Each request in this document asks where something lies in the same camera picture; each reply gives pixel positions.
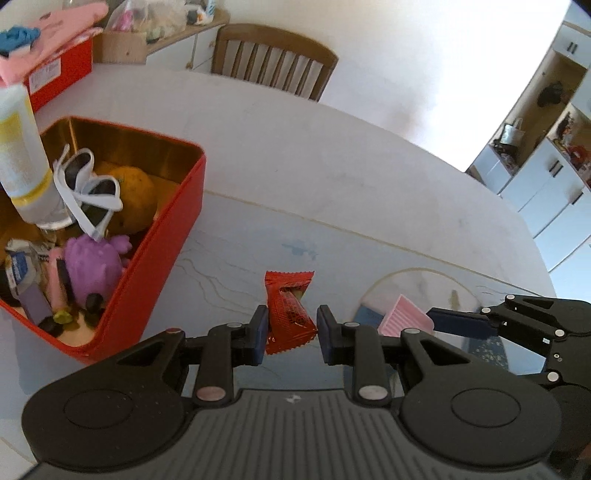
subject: orange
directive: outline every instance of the orange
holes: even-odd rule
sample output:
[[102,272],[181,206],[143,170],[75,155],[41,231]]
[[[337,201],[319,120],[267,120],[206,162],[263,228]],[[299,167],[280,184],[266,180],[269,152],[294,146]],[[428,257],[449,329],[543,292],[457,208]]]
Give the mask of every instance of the orange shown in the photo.
[[150,177],[135,167],[118,167],[109,175],[121,187],[123,210],[115,212],[109,222],[110,235],[133,235],[152,225],[158,209],[156,187]]

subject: chair backrest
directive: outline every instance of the chair backrest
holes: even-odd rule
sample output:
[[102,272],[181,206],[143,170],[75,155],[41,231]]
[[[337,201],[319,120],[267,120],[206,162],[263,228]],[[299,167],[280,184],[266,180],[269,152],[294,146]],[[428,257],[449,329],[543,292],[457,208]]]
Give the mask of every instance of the chair backrest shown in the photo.
[[[296,70],[301,70],[301,68],[298,68],[298,63],[301,59],[304,60],[306,66],[301,73],[300,79],[297,80],[297,87],[295,87],[294,91],[297,96],[302,96],[306,90],[308,90],[304,89],[304,87],[308,82],[308,76],[313,63],[318,62],[321,64],[322,68],[320,69],[320,73],[318,74],[316,82],[309,95],[309,99],[314,100],[315,102],[320,99],[337,62],[339,61],[339,58],[329,48],[318,43],[316,40],[304,37],[303,35],[298,35],[280,28],[266,27],[264,25],[230,24],[220,28],[219,33],[217,34],[216,49],[213,54],[212,73],[218,75],[223,74],[228,42],[230,41],[239,42],[238,50],[236,51],[236,56],[232,64],[232,70],[230,72],[230,77],[232,78],[239,78],[238,73],[241,70],[242,52],[245,44],[253,44],[246,68],[243,70],[243,74],[240,75],[242,78],[239,78],[241,80],[246,80],[247,82],[252,81],[251,78],[253,70],[255,70],[255,64],[259,64],[256,68],[258,72],[255,73],[256,82],[264,83],[271,53],[274,49],[277,49],[280,54],[268,85],[273,88],[281,88],[283,91],[289,91],[292,85],[296,85],[293,83],[294,73]],[[267,48],[262,63],[257,61],[257,54],[259,53],[260,46]],[[282,85],[277,85],[281,76],[285,56],[288,52],[294,54],[294,57]]]

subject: sunglasses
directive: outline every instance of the sunglasses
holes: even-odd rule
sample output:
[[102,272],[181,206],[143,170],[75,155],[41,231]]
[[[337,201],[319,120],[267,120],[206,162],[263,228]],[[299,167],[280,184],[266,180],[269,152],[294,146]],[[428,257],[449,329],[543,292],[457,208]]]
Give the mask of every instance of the sunglasses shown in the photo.
[[88,148],[65,161],[69,152],[70,146],[66,145],[53,165],[53,180],[82,231],[99,241],[105,236],[113,213],[123,208],[119,182],[109,175],[93,173],[95,156]]

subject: silver screw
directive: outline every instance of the silver screw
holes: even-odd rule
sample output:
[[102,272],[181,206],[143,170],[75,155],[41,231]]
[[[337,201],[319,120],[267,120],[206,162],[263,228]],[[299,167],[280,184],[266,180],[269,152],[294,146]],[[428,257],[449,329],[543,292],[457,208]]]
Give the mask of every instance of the silver screw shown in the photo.
[[365,385],[359,389],[359,396],[364,400],[383,400],[388,396],[388,390],[379,385]]
[[222,387],[201,387],[197,390],[197,398],[203,401],[219,401],[226,396]]

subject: purple plush toy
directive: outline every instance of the purple plush toy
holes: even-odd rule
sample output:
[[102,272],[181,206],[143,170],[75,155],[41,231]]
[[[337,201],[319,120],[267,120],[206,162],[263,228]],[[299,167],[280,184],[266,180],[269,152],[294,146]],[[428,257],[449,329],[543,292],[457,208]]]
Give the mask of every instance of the purple plush toy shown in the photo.
[[100,294],[107,303],[129,260],[121,260],[131,250],[127,235],[118,235],[110,241],[104,238],[95,242],[88,235],[70,238],[64,248],[64,260],[72,282],[76,303],[86,307],[86,297],[91,293]]

